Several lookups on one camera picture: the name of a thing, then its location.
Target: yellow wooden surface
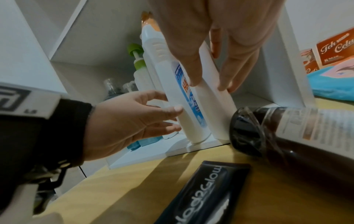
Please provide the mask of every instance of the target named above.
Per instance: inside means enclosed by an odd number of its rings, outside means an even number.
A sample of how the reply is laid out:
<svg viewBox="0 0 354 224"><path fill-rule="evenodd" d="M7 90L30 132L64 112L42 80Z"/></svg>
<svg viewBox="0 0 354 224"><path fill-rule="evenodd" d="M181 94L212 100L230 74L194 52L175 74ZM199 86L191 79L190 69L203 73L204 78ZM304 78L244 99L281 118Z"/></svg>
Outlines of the yellow wooden surface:
<svg viewBox="0 0 354 224"><path fill-rule="evenodd" d="M316 99L320 108L353 105ZM150 224L204 160L249 163L233 223L354 223L354 203L221 146L119 169L103 168L53 202L65 224Z"/></svg>

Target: hand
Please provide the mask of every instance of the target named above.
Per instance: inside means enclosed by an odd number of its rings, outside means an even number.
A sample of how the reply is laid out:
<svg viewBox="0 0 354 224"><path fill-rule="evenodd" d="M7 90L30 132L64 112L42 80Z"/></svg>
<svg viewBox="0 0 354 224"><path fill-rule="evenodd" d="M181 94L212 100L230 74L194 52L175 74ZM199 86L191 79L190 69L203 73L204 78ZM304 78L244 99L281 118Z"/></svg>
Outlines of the hand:
<svg viewBox="0 0 354 224"><path fill-rule="evenodd" d="M285 0L148 0L171 53L196 86L202 79L199 47L210 32L211 51L218 58L222 29L228 35L228 56L219 90L235 91L257 62L259 48L272 34Z"/></svg>
<svg viewBox="0 0 354 224"><path fill-rule="evenodd" d="M96 106L89 117L84 135L84 160L110 156L131 143L180 131L176 120L181 106L159 108L147 106L149 100L167 101L163 92L149 90L127 93Z"/></svg>

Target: dark brown bottle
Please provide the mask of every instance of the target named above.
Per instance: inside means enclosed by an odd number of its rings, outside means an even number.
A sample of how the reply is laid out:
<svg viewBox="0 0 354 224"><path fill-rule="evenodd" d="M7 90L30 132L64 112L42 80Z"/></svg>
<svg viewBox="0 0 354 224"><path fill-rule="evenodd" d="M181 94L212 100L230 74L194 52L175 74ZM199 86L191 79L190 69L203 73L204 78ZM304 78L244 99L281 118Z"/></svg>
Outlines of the dark brown bottle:
<svg viewBox="0 0 354 224"><path fill-rule="evenodd" d="M354 198L353 112L244 107L231 120L230 140L243 153Z"/></svg>

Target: black bottle cap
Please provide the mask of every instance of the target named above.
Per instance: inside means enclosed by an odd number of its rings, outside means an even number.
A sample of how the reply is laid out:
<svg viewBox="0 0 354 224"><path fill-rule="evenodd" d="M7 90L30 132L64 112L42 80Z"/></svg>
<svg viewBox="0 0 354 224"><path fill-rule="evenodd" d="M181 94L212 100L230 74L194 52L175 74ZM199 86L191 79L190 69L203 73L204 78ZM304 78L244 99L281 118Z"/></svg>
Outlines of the black bottle cap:
<svg viewBox="0 0 354 224"><path fill-rule="evenodd" d="M243 107L236 111L231 119L229 134L231 144L236 150L250 156L262 157L260 150L264 135L252 109Z"/></svg>

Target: blue label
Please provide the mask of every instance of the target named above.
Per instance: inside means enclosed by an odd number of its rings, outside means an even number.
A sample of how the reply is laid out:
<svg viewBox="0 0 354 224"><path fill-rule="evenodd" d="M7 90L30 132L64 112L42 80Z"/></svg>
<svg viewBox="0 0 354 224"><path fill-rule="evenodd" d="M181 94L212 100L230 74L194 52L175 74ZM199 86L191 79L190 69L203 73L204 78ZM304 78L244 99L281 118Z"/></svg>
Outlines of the blue label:
<svg viewBox="0 0 354 224"><path fill-rule="evenodd" d="M180 64L178 64L177 69L175 70L174 73L176 75L176 80L178 82L178 85L180 86L181 91L182 91L185 99L187 100L189 106L191 107L195 117L197 118L200 126L202 128L205 128L207 126L207 123L202 115L202 112L200 111L200 109L198 107L196 100L193 97L193 93L187 83L187 80L185 79L185 76L184 76L184 73L183 73L183 70L182 70Z"/></svg>

